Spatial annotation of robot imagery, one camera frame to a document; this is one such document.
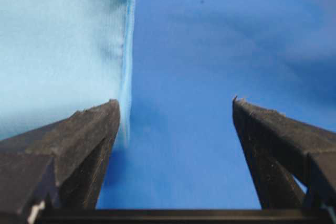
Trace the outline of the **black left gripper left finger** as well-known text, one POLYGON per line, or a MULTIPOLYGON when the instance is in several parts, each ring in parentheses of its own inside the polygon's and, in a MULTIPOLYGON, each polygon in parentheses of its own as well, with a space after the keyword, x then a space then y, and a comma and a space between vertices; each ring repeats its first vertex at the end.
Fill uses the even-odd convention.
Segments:
POLYGON ((1 141, 1 223, 38 206, 93 210, 120 124, 117 100, 1 141))

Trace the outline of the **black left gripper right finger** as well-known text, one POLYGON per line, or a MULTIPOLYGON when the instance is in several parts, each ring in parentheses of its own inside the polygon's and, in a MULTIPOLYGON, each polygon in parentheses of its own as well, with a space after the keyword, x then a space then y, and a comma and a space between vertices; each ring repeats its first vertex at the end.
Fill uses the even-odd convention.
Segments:
POLYGON ((261 207, 335 215, 335 133, 243 99, 232 112, 261 207))

